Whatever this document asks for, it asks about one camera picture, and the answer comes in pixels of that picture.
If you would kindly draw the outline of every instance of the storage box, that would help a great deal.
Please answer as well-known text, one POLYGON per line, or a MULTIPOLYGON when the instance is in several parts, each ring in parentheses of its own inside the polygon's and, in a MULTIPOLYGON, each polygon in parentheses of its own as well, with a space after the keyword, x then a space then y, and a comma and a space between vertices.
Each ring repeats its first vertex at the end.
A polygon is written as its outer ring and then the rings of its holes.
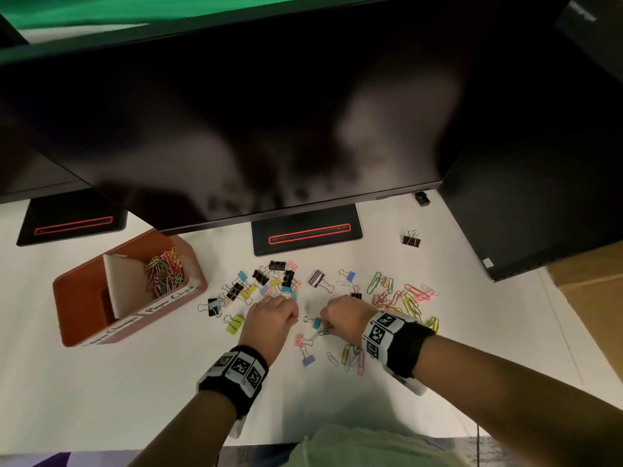
POLYGON ((59 276, 52 288, 63 345, 113 344, 169 314, 207 290, 192 247, 179 236, 150 230, 105 254, 127 256, 147 264, 153 256, 175 247, 184 270, 184 282, 133 314, 115 319, 108 295, 103 255, 59 276))
POLYGON ((548 269, 623 381, 623 241, 565 259, 548 269))

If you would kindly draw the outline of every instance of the label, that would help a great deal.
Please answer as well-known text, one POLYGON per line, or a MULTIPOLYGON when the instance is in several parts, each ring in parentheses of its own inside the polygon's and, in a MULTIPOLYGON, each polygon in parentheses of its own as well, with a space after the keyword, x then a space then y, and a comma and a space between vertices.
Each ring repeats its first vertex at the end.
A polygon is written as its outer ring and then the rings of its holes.
POLYGON ((164 308, 169 303, 174 302, 177 298, 184 296, 184 295, 191 294, 192 292, 197 290, 197 287, 199 286, 200 282, 201 281, 198 278, 189 279, 186 285, 175 290, 175 292, 171 293, 167 298, 158 300, 157 302, 153 303, 150 307, 142 309, 141 311, 138 312, 138 314, 153 314, 157 312, 160 308, 164 308))
POLYGON ((91 338, 87 339, 85 342, 81 344, 81 346, 86 347, 88 345, 98 344, 99 342, 102 342, 104 339, 111 337, 113 334, 116 334, 122 329, 127 328, 130 324, 136 323, 136 321, 139 321, 142 318, 143 316, 129 316, 127 318, 121 319, 115 322, 113 326, 110 326, 109 328, 106 328, 105 330, 98 332, 95 336, 92 336, 91 338))

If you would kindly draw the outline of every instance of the monitor screen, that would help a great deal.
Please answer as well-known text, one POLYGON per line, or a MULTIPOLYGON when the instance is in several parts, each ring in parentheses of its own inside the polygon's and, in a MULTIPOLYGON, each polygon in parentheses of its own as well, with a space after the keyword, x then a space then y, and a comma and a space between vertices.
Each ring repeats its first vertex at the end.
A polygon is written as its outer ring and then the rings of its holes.
POLYGON ((499 5, 376 0, 85 37, 4 62, 0 121, 169 234, 434 188, 499 5))

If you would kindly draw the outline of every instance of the desk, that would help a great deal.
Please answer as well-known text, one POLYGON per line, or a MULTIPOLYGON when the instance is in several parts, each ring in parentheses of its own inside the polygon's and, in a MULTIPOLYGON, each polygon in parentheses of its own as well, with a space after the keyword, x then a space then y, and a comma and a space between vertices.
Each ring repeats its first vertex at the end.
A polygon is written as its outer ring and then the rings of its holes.
MULTIPOLYGON (((439 317, 440 334, 578 387, 586 377, 572 352, 581 352, 583 370, 601 367, 600 385, 613 387, 609 401, 623 405, 623 389, 603 368, 596 346, 587 349, 590 339, 576 322, 553 311, 557 289, 545 287, 537 271, 491 282, 443 200, 436 192, 429 198, 425 208, 413 196, 359 203, 362 240, 270 258, 293 260, 303 280, 316 268, 329 281, 339 279, 339 269, 353 270, 368 301, 365 289, 377 271, 393 276, 396 286, 429 285, 439 296, 421 309, 425 317, 439 317), (401 235, 414 228, 420 247, 402 245, 401 235), (574 333, 571 342, 565 325, 574 333)), ((0 454, 141 449, 192 397, 215 358, 236 345, 222 320, 199 313, 197 303, 238 270, 250 274, 269 258, 253 256, 248 223, 183 235, 211 285, 206 294, 120 343, 67 349, 58 334, 52 281, 149 226, 130 215, 122 232, 18 248, 26 205, 0 206, 0 454)), ((304 283, 301 316, 317 316, 329 298, 304 283)), ((244 303, 232 309, 242 311, 244 303)), ((298 332, 313 334, 302 321, 292 329, 242 436, 227 444, 300 441, 325 422, 433 437, 475 435, 475 423, 451 404, 431 390, 414 396, 376 361, 366 359, 362 377, 331 365, 326 351, 339 359, 344 346, 335 336, 318 338, 310 349, 316 362, 304 368, 293 345, 298 332)))

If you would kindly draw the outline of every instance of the right hand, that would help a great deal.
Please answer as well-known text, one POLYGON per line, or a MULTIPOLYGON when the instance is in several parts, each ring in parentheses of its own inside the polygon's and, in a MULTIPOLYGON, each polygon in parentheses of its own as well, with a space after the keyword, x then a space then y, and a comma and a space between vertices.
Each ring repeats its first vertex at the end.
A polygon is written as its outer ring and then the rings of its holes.
POLYGON ((340 296, 329 300, 329 303, 320 311, 320 319, 325 328, 331 328, 331 334, 341 337, 358 347, 361 346, 361 336, 368 325, 368 321, 378 309, 354 296, 340 296))

